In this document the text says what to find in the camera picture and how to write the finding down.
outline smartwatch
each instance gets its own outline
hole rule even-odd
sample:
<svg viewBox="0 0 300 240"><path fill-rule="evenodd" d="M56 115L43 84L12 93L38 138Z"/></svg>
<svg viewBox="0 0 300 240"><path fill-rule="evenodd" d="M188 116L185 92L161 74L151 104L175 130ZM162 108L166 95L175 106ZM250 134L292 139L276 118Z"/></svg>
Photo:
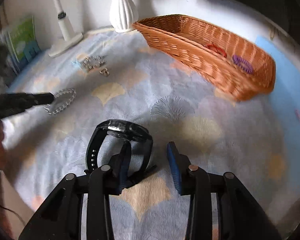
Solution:
<svg viewBox="0 0 300 240"><path fill-rule="evenodd" d="M153 145L149 131L141 125L119 119L109 119L97 125L88 144L86 152L87 172L92 173L98 168L97 157L100 147L107 135L124 140L119 154L111 156L109 165L113 169L113 175L118 179L119 190L136 185L153 173L156 165L147 168ZM128 169L131 160L131 141L144 144L143 162L140 169L128 177Z"/></svg>

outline purple spiral hair tie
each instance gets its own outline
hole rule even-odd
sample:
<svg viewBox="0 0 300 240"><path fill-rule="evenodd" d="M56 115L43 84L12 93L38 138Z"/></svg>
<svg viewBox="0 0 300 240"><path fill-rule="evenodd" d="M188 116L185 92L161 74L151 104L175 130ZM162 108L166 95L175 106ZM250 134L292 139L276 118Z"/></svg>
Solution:
<svg viewBox="0 0 300 240"><path fill-rule="evenodd" d="M232 60L233 60L234 64L236 64L237 66L242 68L248 74L253 73L253 68L247 60L243 59L242 57L239 57L238 55L233 55Z"/></svg>

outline green book cover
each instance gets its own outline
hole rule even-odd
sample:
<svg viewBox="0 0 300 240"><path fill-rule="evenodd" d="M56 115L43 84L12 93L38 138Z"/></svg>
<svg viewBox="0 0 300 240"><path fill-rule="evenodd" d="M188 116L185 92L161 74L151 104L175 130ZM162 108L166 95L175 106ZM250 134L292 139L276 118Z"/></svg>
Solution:
<svg viewBox="0 0 300 240"><path fill-rule="evenodd" d="M26 17L8 30L11 47L18 62L25 57L26 45L35 41L33 16Z"/></svg>

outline red hair tie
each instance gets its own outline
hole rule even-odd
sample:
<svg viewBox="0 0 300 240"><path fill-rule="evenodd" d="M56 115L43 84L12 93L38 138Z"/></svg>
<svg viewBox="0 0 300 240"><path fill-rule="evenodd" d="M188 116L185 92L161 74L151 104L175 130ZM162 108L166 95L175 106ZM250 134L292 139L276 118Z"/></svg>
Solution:
<svg viewBox="0 0 300 240"><path fill-rule="evenodd" d="M219 47L217 47L217 46L215 46L215 45L213 45L213 44L205 45L205 47L206 47L207 49L215 48L215 49L217 50L217 51L215 51L215 52L217 52L218 54L224 56L225 58L227 57L227 54L226 54L226 52L225 52L223 49L221 49L221 48L219 48Z"/></svg>

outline wicker basket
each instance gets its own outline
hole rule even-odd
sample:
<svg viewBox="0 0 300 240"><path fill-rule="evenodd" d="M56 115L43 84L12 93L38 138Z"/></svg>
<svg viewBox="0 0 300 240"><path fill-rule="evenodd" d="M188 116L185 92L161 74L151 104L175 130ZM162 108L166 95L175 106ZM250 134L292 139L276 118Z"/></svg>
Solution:
<svg viewBox="0 0 300 240"><path fill-rule="evenodd" d="M194 69L233 100L248 100L274 89L274 60L230 31L185 15L143 19L135 22L133 27L142 33L150 47ZM207 44L222 48L227 58L204 47ZM233 55L250 62L253 73L248 74L234 64Z"/></svg>

